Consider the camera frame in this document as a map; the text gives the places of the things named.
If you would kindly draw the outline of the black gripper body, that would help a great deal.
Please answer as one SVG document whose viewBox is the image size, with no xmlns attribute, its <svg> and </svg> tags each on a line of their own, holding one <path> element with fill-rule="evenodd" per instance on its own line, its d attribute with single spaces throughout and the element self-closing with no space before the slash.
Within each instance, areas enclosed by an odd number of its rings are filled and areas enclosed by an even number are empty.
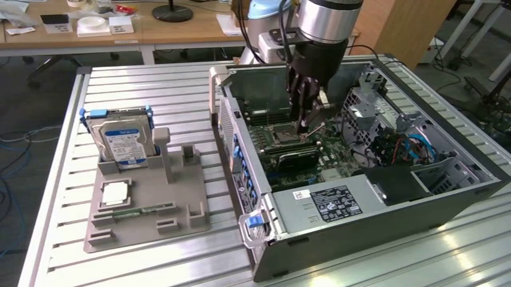
<svg viewBox="0 0 511 287">
<path fill-rule="evenodd" d="M 319 83 L 329 83 L 339 70 L 349 46 L 349 39 L 337 44 L 303 42 L 295 45 L 290 64 L 290 78 L 310 77 Z"/>
</svg>

